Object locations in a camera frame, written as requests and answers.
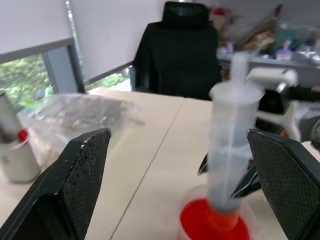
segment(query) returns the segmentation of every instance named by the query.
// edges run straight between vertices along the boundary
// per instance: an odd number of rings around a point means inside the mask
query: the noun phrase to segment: plastic bag
[[[50,166],[71,139],[102,128],[110,128],[109,151],[132,125],[144,125],[140,109],[125,100],[96,95],[53,95],[18,114],[30,131],[30,144],[42,169]]]

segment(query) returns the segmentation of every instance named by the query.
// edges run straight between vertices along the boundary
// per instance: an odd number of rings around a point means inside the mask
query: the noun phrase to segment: foliage
[[[41,55],[0,64],[0,91],[5,91],[17,110],[53,94]]]
[[[116,85],[124,82],[127,79],[129,79],[129,69],[125,68],[122,71],[119,71],[115,74],[112,74],[110,76],[102,78],[99,81],[96,81],[90,85],[85,86],[85,90],[90,91],[92,89],[99,88],[99,87],[110,88],[112,86],[116,86]]]

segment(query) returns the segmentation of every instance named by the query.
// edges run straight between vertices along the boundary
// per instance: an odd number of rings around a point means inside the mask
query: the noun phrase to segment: light wooden desk
[[[197,171],[208,151],[211,102],[186,99],[114,240],[175,240],[178,207],[193,187],[205,184]],[[256,215],[257,240],[287,240],[262,191],[247,200]]]
[[[100,194],[85,238],[105,240],[115,231],[184,98],[105,88],[95,89],[90,94],[132,101],[141,108],[145,120],[144,126],[128,130],[107,155]],[[0,182],[0,226],[29,187],[30,184],[9,185]]]
[[[174,220],[183,196],[207,180],[197,171],[208,151],[211,102],[106,89],[91,94],[138,104],[146,124],[127,132],[107,155],[85,239],[176,240]],[[28,188],[0,195],[0,221]],[[17,191],[23,194],[10,194]],[[256,215],[256,240],[287,240],[263,192],[246,199]]]

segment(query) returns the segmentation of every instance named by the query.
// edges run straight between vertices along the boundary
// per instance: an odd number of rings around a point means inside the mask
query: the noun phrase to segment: chair backrest
[[[142,37],[136,82],[154,93],[208,100],[221,81],[217,44],[204,5],[166,2],[163,20],[149,24]]]

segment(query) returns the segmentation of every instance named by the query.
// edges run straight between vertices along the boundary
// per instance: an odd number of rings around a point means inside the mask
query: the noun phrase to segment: white window blind
[[[85,79],[132,62],[147,25],[162,19],[165,2],[71,0]]]
[[[2,0],[0,23],[0,57],[72,38],[63,0]]]

